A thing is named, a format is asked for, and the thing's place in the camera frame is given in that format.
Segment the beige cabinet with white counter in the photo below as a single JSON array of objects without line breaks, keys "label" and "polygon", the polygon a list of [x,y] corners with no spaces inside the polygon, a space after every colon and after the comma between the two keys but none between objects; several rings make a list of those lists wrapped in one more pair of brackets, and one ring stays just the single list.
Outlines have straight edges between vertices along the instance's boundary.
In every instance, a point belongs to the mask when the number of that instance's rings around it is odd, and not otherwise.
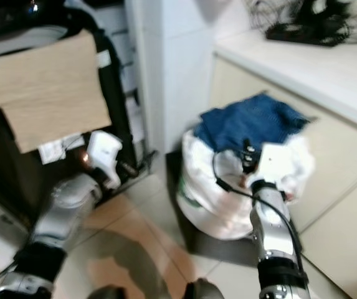
[{"label": "beige cabinet with white counter", "polygon": [[290,211],[306,258],[357,299],[357,45],[271,42],[258,31],[216,42],[212,107],[267,92],[312,118],[316,169]]}]

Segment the grey right robot leg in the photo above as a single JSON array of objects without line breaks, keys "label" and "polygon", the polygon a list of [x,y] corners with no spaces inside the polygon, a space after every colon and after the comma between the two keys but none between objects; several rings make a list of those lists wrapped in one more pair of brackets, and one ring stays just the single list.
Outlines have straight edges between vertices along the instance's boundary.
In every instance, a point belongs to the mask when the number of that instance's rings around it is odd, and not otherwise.
[{"label": "grey right robot leg", "polygon": [[214,283],[200,277],[186,285],[182,299],[224,299],[224,295]]}]

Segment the blue knitted garment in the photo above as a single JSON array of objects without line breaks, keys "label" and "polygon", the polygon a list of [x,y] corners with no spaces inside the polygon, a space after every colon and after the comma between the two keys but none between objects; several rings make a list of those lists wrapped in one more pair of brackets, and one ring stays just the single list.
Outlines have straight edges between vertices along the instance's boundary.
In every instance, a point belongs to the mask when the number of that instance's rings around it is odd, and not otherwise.
[{"label": "blue knitted garment", "polygon": [[309,117],[288,103],[260,92],[202,112],[181,145],[185,151],[200,145],[212,153],[243,151],[247,146],[261,152],[264,143],[285,143],[309,123]]}]

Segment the beige cloth with white tags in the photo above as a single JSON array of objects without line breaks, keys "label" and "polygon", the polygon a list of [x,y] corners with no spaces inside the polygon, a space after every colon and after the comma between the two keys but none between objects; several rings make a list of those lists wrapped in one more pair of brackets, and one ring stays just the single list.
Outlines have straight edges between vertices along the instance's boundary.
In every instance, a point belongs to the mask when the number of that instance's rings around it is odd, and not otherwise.
[{"label": "beige cloth with white tags", "polygon": [[65,156],[78,134],[112,121],[90,32],[0,57],[0,108],[22,153],[43,163]]}]

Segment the white laundry bag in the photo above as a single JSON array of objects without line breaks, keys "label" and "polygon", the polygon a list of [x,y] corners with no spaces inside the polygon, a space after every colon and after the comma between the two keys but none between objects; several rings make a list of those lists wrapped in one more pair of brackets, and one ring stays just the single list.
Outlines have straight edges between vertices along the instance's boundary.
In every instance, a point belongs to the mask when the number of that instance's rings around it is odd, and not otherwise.
[{"label": "white laundry bag", "polygon": [[[280,172],[276,185],[289,199],[287,205],[300,202],[306,184],[315,170],[309,140],[296,134],[284,143],[287,168]],[[215,153],[190,129],[181,140],[182,167],[178,182],[178,204],[184,216],[201,232],[222,241],[250,236],[252,202],[248,197],[227,192],[216,183],[216,176],[237,190],[242,189],[242,166],[238,154]]]}]

